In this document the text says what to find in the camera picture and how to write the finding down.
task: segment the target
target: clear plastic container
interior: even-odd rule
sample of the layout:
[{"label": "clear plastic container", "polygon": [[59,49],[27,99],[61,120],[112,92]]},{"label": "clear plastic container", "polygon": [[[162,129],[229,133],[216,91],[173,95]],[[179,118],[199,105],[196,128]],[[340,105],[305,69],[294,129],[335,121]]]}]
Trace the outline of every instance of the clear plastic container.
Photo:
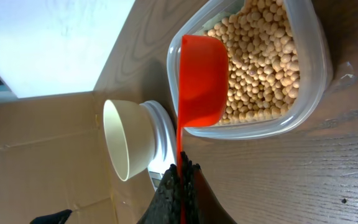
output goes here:
[{"label": "clear plastic container", "polygon": [[[300,64],[298,98],[287,114],[266,121],[186,128],[195,136],[215,139],[255,139],[285,133],[301,124],[316,108],[333,77],[328,47],[310,0],[284,1]],[[178,112],[181,37],[209,30],[219,15],[237,13],[244,0],[208,1],[175,35],[168,49],[167,71],[173,104]]]}]

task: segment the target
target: white cup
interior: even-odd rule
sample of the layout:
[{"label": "white cup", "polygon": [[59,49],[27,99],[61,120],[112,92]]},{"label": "white cup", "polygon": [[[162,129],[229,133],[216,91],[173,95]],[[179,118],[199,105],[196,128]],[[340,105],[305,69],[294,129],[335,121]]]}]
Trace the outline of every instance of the white cup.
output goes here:
[{"label": "white cup", "polygon": [[146,169],[155,155],[153,127],[146,110],[131,101],[106,100],[103,124],[118,177],[126,181]]}]

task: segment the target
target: red spatula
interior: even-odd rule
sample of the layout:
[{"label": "red spatula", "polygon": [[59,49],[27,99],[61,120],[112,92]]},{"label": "red spatula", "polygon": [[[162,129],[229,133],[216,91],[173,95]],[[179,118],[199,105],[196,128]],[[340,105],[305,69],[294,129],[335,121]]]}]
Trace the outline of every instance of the red spatula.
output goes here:
[{"label": "red spatula", "polygon": [[[181,180],[181,132],[184,127],[216,124],[224,113],[228,82],[227,51],[213,37],[184,35],[181,40],[177,165]],[[182,201],[181,223],[185,223]]]}]

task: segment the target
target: wooden table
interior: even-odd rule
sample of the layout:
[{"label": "wooden table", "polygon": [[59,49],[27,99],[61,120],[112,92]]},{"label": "wooden table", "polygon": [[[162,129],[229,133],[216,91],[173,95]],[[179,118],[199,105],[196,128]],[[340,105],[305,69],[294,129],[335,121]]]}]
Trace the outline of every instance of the wooden table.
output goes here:
[{"label": "wooden table", "polygon": [[[167,50],[205,2],[135,2],[96,86],[97,113],[106,98],[157,100],[176,120]],[[238,223],[358,222],[358,0],[313,3],[334,67],[334,80],[313,114],[295,130],[271,138],[184,137],[189,158],[201,164],[222,206]],[[123,183],[112,172],[117,204],[127,205],[133,221],[152,198],[147,178],[143,172]]]}]

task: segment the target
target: white base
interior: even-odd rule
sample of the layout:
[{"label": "white base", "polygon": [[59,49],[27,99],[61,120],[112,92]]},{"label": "white base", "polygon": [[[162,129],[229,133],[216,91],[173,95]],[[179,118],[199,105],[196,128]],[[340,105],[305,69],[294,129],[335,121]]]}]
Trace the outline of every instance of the white base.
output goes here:
[{"label": "white base", "polygon": [[161,104],[150,100],[140,105],[149,112],[155,134],[156,153],[147,169],[156,190],[165,171],[171,164],[176,164],[176,136],[171,119]]}]

